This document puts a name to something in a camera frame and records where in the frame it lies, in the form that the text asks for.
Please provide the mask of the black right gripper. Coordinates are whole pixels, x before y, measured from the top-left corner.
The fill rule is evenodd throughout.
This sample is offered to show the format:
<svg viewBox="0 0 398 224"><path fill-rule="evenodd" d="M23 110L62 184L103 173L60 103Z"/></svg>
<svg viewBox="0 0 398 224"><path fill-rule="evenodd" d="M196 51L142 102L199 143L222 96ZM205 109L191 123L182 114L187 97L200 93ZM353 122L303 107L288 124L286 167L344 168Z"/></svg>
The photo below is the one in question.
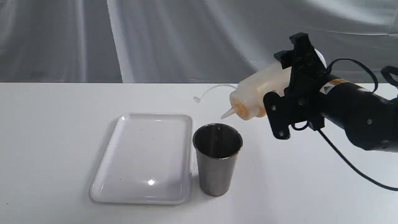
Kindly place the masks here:
<svg viewBox="0 0 398 224"><path fill-rule="evenodd" d="M307 127L317 131L325 124L314 101L330 71L325 69L307 33L294 34L290 41L293 50L282 50L273 55L282 69L292 66L288 86L283 90L284 96L272 91L263 97L276 139L290 139L290 127L296 131Z"/></svg>

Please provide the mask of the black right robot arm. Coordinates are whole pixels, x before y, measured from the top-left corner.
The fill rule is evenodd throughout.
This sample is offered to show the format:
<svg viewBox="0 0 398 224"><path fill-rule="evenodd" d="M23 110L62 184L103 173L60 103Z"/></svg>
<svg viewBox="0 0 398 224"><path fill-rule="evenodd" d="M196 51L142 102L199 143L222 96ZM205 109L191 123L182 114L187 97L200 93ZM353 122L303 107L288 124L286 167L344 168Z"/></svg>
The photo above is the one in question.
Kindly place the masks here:
<svg viewBox="0 0 398 224"><path fill-rule="evenodd" d="M360 66L374 82L369 91L332 73L333 60L325 66L315 52L306 33L290 37L292 50L274 54L282 69L290 68L284 96L270 91L263 97L273 136L289 139L292 127L320 131L325 119L344 129L348 140L367 151L397 152L397 98L387 100L375 93L378 80L363 63L347 58ZM306 122L302 128L296 123Z"/></svg>

